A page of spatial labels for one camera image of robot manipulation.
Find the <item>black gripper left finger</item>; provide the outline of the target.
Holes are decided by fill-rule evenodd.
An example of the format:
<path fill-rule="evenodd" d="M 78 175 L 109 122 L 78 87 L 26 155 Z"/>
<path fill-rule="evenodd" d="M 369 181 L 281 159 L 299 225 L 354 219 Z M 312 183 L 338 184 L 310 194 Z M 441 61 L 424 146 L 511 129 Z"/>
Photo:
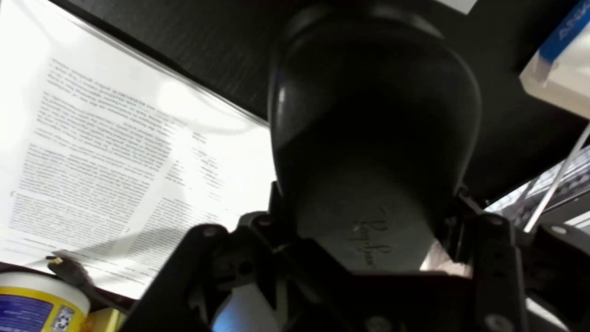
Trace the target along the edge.
<path fill-rule="evenodd" d="M 271 194 L 270 194 L 270 207 L 268 207 L 268 223 L 279 232 L 284 229 L 281 208 L 282 208 L 282 194 L 281 194 L 279 183 L 273 181 Z"/>

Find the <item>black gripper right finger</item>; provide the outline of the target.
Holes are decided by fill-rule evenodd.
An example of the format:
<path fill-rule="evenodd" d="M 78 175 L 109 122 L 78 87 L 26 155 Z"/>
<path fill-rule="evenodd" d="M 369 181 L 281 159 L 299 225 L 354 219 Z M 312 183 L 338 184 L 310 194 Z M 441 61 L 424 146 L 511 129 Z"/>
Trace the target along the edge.
<path fill-rule="evenodd" d="M 485 212 L 465 190 L 458 194 L 458 227 L 454 258 L 470 264 L 476 249 L 493 240 L 509 240 L 511 223 L 498 216 Z"/>

